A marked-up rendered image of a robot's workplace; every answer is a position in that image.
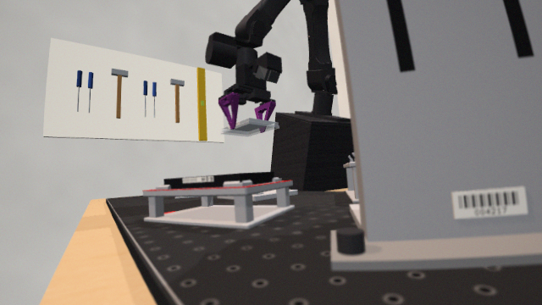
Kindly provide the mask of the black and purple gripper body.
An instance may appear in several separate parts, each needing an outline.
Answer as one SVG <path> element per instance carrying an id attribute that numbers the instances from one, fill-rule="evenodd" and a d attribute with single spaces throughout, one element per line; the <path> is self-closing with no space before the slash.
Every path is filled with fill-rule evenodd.
<path id="1" fill-rule="evenodd" d="M 246 92 L 246 93 L 245 93 Z M 246 101 L 260 103 L 260 106 L 268 102 L 276 102 L 271 98 L 271 91 L 266 91 L 253 86 L 247 86 L 241 83 L 236 83 L 236 71 L 235 71 L 235 84 L 224 91 L 224 95 L 219 97 L 221 99 L 230 93 L 240 94 L 239 105 L 246 104 Z"/>

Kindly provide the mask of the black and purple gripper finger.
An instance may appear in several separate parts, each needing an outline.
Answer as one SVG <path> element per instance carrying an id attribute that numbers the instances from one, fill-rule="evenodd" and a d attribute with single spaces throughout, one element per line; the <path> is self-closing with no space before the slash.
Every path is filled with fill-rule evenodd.
<path id="1" fill-rule="evenodd" d="M 255 113 L 256 113 L 257 119 L 263 119 L 263 113 L 264 113 L 265 110 L 267 110 L 264 120 L 269 120 L 272 112 L 274 111 L 275 106 L 276 106 L 276 102 L 271 102 L 270 101 L 268 103 L 265 103 L 265 104 L 255 108 Z"/>
<path id="2" fill-rule="evenodd" d="M 230 93 L 229 95 L 218 100 L 218 105 L 221 107 L 224 115 L 226 116 L 230 129 L 233 130 L 236 125 L 238 106 L 239 106 L 240 94 Z M 229 111 L 229 105 L 231 105 L 232 118 Z"/>

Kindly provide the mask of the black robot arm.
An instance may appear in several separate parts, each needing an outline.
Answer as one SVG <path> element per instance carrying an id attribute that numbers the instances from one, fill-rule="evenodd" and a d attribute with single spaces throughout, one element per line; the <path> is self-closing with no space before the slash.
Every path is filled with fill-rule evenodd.
<path id="1" fill-rule="evenodd" d="M 253 48 L 263 45 L 263 38 L 271 31 L 271 25 L 289 1 L 261 0 L 235 27 L 234 37 L 214 32 L 208 38 L 206 63 L 228 69 L 235 66 L 236 83 L 263 90 L 267 90 L 266 81 L 277 84 L 282 74 L 281 57 L 266 52 L 258 58 L 257 50 Z M 329 54 L 329 0 L 299 1 L 303 5 L 307 22 L 307 84 L 315 94 L 311 113 L 295 111 L 295 114 L 336 122 L 351 122 L 348 118 L 328 117 L 332 116 L 332 94 L 338 95 L 335 68 L 332 68 Z"/>

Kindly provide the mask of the black cylinder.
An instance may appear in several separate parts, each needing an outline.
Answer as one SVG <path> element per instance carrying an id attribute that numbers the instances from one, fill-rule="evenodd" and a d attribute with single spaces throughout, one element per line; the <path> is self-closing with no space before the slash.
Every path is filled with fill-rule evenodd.
<path id="1" fill-rule="evenodd" d="M 356 256 L 364 254 L 364 230 L 359 228 L 342 228 L 336 231 L 337 252 L 343 255 Z"/>

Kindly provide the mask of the grey rectangular frame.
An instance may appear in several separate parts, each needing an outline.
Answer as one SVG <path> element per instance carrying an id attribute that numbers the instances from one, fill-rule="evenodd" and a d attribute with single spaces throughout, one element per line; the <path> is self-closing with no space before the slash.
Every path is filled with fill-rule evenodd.
<path id="1" fill-rule="evenodd" d="M 290 196 L 298 195 L 297 190 L 289 189 L 289 193 L 290 193 Z M 234 197 L 217 197 L 217 198 L 234 200 Z M 263 201 L 263 200 L 268 200 L 268 199 L 275 199 L 275 198 L 277 198 L 276 197 L 276 190 L 261 192 L 261 193 L 252 195 L 252 201 L 253 202 L 258 202 L 258 201 Z"/>

